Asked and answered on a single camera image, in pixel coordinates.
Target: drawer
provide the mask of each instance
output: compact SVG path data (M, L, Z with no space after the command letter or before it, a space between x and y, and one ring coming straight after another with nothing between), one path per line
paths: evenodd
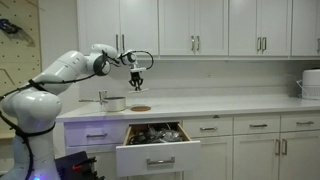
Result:
M115 121L65 123L67 147L122 144L128 124Z
M182 141L129 145L137 133L150 127L150 124L130 125L124 144L116 147L118 177L177 172L198 167L200 141L191 141L179 123L162 124L178 131Z
M232 117L199 117L183 121L183 128L190 137L232 135Z
M281 116L281 132L320 129L320 114L295 114Z
M234 117L234 134L280 132L280 116Z

